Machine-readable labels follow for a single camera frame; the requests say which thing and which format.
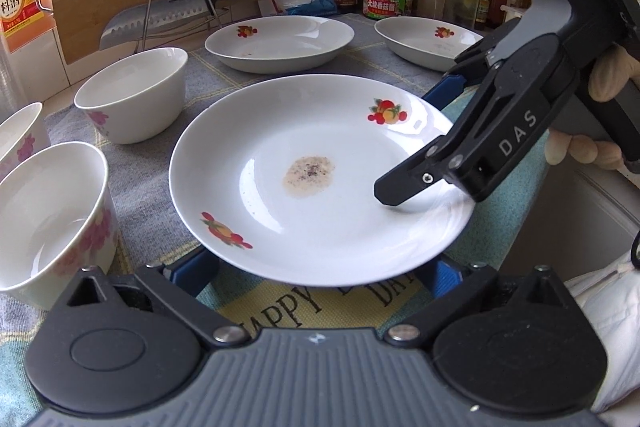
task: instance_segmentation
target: black cord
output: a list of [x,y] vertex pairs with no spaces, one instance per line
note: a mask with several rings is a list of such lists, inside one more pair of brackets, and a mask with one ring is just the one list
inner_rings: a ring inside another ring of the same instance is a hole
[[638,245],[640,245],[640,230],[636,234],[634,243],[631,245],[631,263],[636,270],[640,270],[640,258],[638,257]]

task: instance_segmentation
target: brown stain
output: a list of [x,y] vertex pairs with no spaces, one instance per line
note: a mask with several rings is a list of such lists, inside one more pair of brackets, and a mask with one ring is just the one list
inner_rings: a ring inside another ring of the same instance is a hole
[[334,169],[326,156],[304,156],[289,167],[282,184],[296,198],[313,196],[331,185]]

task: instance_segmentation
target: round white plate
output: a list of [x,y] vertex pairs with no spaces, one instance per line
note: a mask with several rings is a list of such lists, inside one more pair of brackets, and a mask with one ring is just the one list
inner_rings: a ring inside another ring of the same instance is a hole
[[449,70],[454,58],[482,39],[460,26],[422,17],[389,17],[375,28],[396,55],[434,71]]
[[458,237],[474,202],[440,181],[382,205],[382,174],[451,127],[420,98],[368,78],[308,74],[245,87],[184,131],[172,201],[205,247],[247,272],[312,287],[406,273]]
[[282,74],[333,60],[353,35],[340,21],[286,15],[233,23],[210,35],[204,46],[235,70]]

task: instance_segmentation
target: glove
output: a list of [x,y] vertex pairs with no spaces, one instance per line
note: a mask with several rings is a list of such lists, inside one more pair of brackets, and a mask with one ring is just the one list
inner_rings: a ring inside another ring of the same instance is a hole
[[[589,94],[596,102],[609,102],[633,81],[640,89],[640,62],[614,44],[597,60],[589,77]],[[545,144],[545,157],[549,165],[557,165],[567,152],[580,163],[593,163],[607,170],[623,167],[622,150],[611,142],[594,142],[588,136],[570,136],[549,129]]]

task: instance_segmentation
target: shallow dish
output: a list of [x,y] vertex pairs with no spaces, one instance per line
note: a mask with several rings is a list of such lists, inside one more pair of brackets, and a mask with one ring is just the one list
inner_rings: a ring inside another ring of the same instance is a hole
[[123,58],[94,74],[74,103],[114,143],[153,138],[182,111],[188,56],[180,48],[156,48]]
[[226,26],[210,35],[204,45],[235,70],[284,74],[333,60],[353,36],[353,29],[340,21],[285,15]]
[[49,310],[82,266],[109,270],[118,220],[108,179],[97,147],[66,142],[0,183],[0,293]]
[[383,19],[375,29],[396,55],[434,71],[449,70],[454,58],[482,39],[460,26],[422,17]]
[[12,114],[0,124],[0,181],[20,163],[50,145],[40,102]]
[[316,287],[408,272],[464,229],[474,203],[444,181],[397,208],[375,180],[451,127],[431,105],[368,78],[308,74],[232,93],[176,144],[180,218],[229,263]]

